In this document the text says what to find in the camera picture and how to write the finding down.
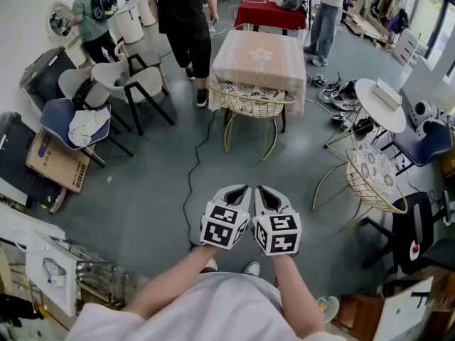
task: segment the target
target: black shorts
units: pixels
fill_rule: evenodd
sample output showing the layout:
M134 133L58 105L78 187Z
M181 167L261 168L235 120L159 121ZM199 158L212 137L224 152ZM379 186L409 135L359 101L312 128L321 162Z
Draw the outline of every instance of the black shorts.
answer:
M212 41L208 26L195 29L182 29L166 33L173 54L180 67L193 63L194 77L207 78L210 72Z

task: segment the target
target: table with tablecloth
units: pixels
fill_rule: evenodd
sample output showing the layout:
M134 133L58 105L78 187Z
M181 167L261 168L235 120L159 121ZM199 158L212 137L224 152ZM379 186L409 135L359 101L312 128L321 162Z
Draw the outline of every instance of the table with tablecloth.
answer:
M242 30L243 24L271 26L295 31L306 28L306 14L302 10L291 11L278 7L274 2L243 0L237 12L234 27Z
M287 112L303 115L306 71L301 41L277 34L229 32L210 69L210 84L224 81L284 90L296 100L287 105ZM221 108L212 90L208 107Z

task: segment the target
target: cube with black and white markers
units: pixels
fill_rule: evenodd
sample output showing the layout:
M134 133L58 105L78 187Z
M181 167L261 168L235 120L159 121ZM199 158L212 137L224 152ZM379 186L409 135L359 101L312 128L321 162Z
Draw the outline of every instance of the cube with black and white markers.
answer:
M298 213L260 215L253 218L255 239L266 255L295 254L299 250L301 223Z
M209 202L201 220L200 241L229 250L243 236L249 221L249 213Z

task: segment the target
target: hand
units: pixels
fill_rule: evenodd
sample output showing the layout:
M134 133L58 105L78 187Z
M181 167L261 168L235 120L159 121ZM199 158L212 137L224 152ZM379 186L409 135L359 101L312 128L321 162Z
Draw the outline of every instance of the hand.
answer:
M220 17L218 16L218 13L210 13L210 20L212 21L213 25L215 25L218 21L220 21Z

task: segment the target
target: person in green shirt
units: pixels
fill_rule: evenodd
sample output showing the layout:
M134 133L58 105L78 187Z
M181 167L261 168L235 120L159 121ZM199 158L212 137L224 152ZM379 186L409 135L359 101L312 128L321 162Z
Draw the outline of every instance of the person in green shirt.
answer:
M74 18L67 24L67 27L77 26L79 28L84 48L95 63L109 63L102 48L117 62L119 58L114 53L115 43L109 32L107 19L98 21L93 18L92 0L75 0L72 12Z

